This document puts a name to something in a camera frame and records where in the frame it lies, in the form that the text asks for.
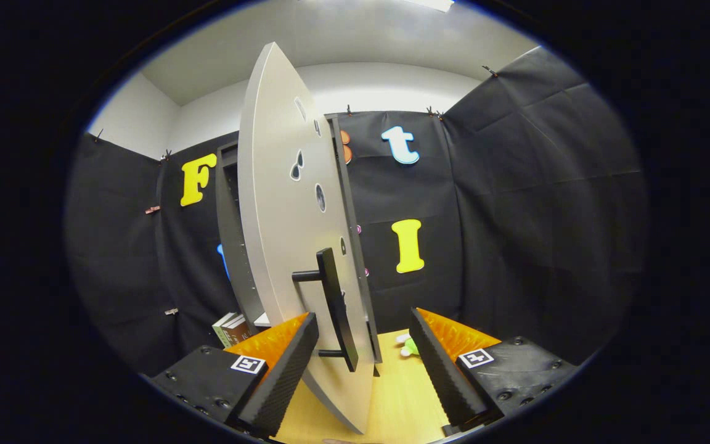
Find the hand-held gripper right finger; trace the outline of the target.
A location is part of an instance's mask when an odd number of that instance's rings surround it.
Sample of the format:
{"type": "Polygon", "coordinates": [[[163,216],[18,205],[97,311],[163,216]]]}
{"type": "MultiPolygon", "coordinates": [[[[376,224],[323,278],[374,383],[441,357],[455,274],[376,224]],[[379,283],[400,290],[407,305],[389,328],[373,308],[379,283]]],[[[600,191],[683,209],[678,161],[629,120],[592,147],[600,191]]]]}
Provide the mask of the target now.
{"type": "Polygon", "coordinates": [[[409,335],[449,421],[446,435],[525,413],[579,371],[523,335],[499,340],[420,307],[411,309],[409,335]]]}

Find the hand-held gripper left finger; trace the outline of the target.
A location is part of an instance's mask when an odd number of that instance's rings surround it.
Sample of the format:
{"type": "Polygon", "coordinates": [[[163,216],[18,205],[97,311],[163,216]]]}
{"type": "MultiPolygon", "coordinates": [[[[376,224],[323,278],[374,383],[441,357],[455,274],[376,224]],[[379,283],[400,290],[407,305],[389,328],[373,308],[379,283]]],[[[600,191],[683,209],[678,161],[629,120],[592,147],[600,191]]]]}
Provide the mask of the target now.
{"type": "Polygon", "coordinates": [[[146,382],[206,422],[270,438],[318,339],[315,314],[304,313],[228,349],[201,346],[146,382]]]}

